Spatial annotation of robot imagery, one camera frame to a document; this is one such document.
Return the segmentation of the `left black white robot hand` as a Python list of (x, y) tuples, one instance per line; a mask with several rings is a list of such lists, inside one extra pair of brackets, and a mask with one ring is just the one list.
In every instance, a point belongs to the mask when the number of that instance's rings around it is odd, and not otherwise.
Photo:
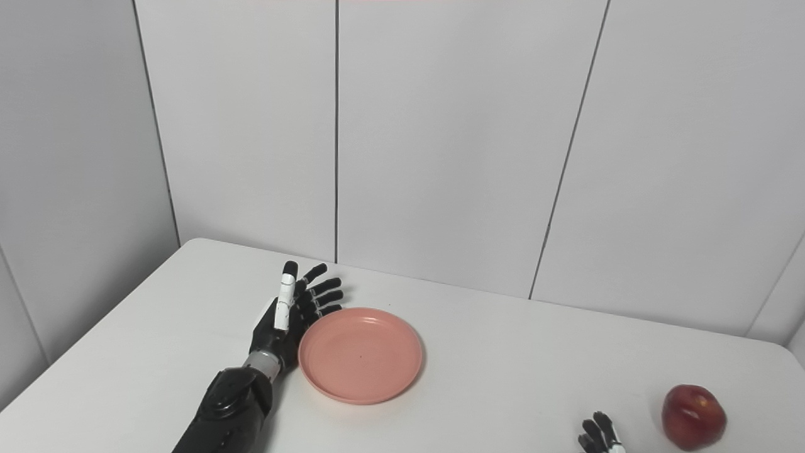
[(315, 282), (327, 270), (328, 265), (321, 263), (300, 276), (296, 261), (285, 263), (278, 295), (262, 310), (253, 329), (245, 367), (273, 378), (296, 366), (305, 333), (320, 319), (342, 309), (341, 279)]

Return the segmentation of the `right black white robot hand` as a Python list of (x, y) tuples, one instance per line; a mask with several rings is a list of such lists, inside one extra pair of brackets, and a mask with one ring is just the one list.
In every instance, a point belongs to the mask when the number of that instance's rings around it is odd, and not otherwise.
[(612, 419), (606, 413), (594, 412), (591, 419), (582, 422), (582, 429), (584, 432), (576, 440), (584, 452), (626, 452)]

